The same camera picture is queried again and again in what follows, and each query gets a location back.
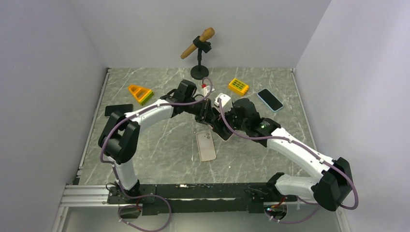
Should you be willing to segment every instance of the blue smartphone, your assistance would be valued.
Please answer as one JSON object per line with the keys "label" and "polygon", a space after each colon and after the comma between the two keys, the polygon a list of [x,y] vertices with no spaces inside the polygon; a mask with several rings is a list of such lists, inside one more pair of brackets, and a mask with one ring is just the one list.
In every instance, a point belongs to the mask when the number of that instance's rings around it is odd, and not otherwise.
{"label": "blue smartphone", "polygon": [[266,88],[258,92],[258,97],[273,111],[283,108],[283,104]]}

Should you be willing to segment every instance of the black phone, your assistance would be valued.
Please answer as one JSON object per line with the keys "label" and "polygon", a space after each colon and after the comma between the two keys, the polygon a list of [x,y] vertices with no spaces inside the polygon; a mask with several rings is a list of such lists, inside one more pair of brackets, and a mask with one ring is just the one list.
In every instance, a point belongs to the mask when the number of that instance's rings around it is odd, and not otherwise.
{"label": "black phone", "polygon": [[121,113],[125,114],[128,112],[132,112],[134,110],[133,104],[124,104],[124,105],[108,105],[105,107],[104,116],[110,116],[115,111],[120,111]]}
{"label": "black phone", "polygon": [[283,104],[269,90],[262,89],[258,92],[258,97],[273,111],[277,112],[283,108]]}

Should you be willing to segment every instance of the smartphone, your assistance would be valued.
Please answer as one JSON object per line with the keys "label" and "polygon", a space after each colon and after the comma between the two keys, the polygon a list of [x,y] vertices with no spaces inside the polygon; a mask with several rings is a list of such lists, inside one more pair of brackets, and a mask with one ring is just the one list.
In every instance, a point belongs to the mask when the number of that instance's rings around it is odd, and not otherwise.
{"label": "smartphone", "polygon": [[217,158],[214,140],[210,131],[196,133],[196,142],[198,143],[199,159],[201,161],[210,161]]}
{"label": "smartphone", "polygon": [[283,104],[266,88],[258,93],[258,97],[269,107],[273,112],[283,108]]}
{"label": "smartphone", "polygon": [[133,104],[124,104],[124,105],[108,105],[105,107],[104,116],[108,117],[115,111],[120,111],[121,113],[125,114],[128,112],[132,112],[134,110]]}

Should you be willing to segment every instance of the metal frame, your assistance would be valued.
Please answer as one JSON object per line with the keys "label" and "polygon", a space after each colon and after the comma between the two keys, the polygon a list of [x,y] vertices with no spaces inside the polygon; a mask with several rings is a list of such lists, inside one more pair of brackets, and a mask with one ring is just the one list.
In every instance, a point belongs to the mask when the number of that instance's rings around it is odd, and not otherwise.
{"label": "metal frame", "polygon": [[111,70],[112,70],[111,68],[107,69],[107,74],[105,75],[105,79],[104,79],[104,82],[103,82],[102,87],[101,87],[100,98],[98,98],[97,106],[95,107],[94,116],[92,117],[91,127],[90,127],[90,130],[88,132],[87,141],[86,141],[86,144],[84,146],[83,155],[81,156],[80,165],[79,165],[78,169],[80,169],[80,168],[82,169],[82,167],[83,167],[84,159],[86,157],[86,153],[87,153],[87,149],[88,149],[88,144],[89,144],[89,141],[90,141],[91,135],[92,135],[92,129],[94,128],[95,121],[97,120],[98,110],[100,109],[101,101],[103,99],[105,87],[107,86],[107,81],[108,81],[108,78],[110,77]]}
{"label": "metal frame", "polygon": [[[314,149],[316,150],[316,144],[315,141],[313,140],[313,135],[310,129],[310,125],[308,122],[308,118],[306,116],[306,112],[305,109],[303,107],[303,103],[302,103],[302,99],[300,97],[299,94],[299,89],[297,88],[297,84],[295,81],[295,77],[294,77],[294,71],[295,69],[290,69],[290,73],[292,75],[292,79],[293,82],[296,86],[296,91],[298,93],[299,96],[299,101],[302,105],[302,109],[303,109],[303,113],[305,115],[305,119],[307,122],[307,127],[309,129],[309,133],[310,136],[312,138],[312,142],[313,142],[313,146]],[[109,78],[109,75],[111,73],[111,68],[109,68],[107,70],[107,74],[105,76],[105,80],[101,89],[101,93],[100,93],[100,98],[98,100],[97,103],[97,107],[95,109],[94,112],[94,117],[91,123],[91,127],[90,127],[90,131],[88,133],[88,138],[87,138],[87,142],[85,144],[84,147],[84,151],[82,154],[82,158],[78,167],[78,171],[77,171],[77,177],[81,176],[82,173],[82,169],[83,169],[83,164],[84,164],[84,158],[88,149],[88,144],[91,138],[91,134],[92,134],[92,129],[94,127],[96,118],[97,118],[97,114],[98,114],[98,110],[100,108],[100,104],[101,104],[101,100],[103,98],[103,94],[104,94],[104,90]],[[108,204],[106,201],[108,199],[108,195],[109,195],[109,191],[105,188],[105,185],[67,185],[62,198],[61,198],[61,202],[60,202],[60,206],[56,215],[56,219],[54,221],[54,225],[52,228],[52,232],[61,232],[66,220],[66,216],[68,213],[68,210],[70,207],[120,207],[120,206],[125,206],[126,204]],[[336,211],[336,216],[337,216],[337,220],[339,222],[340,225],[340,229],[342,232],[351,232],[350,226],[349,226],[349,222],[347,220],[347,216],[346,216],[346,212],[344,209],[342,209],[341,207],[339,207]]]}

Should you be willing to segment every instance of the white wall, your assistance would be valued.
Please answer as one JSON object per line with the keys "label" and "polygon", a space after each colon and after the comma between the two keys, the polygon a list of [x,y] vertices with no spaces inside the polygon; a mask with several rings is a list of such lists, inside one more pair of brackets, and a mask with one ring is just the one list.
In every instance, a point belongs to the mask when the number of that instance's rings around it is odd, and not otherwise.
{"label": "white wall", "polygon": [[104,68],[66,0],[5,0],[0,73],[1,231],[50,231]]}
{"label": "white wall", "polygon": [[333,0],[296,67],[318,149],[351,163],[354,232],[410,230],[409,73],[408,0]]}
{"label": "white wall", "polygon": [[70,0],[109,67],[190,67],[213,27],[214,67],[295,67],[330,0]]}

